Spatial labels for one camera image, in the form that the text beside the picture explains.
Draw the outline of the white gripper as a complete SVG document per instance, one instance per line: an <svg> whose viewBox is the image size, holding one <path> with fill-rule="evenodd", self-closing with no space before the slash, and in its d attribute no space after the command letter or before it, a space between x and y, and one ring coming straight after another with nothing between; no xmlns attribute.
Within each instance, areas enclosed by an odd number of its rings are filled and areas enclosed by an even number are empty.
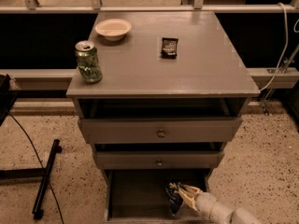
<svg viewBox="0 0 299 224"><path fill-rule="evenodd" d="M178 194L183 201L193 210L198 211L199 215L205 219L213 221L215 224L230 224L233 209L221 203L215 196L201 189L180 185Z"/></svg>

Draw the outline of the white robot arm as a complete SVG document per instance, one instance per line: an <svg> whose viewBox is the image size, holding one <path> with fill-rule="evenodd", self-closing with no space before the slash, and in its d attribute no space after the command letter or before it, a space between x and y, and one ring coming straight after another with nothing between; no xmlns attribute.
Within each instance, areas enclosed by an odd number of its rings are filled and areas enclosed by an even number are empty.
<svg viewBox="0 0 299 224"><path fill-rule="evenodd" d="M189 185L178 184L177 193L200 217L215 224L263 224L244 208L233 209L221 203L214 195Z"/></svg>

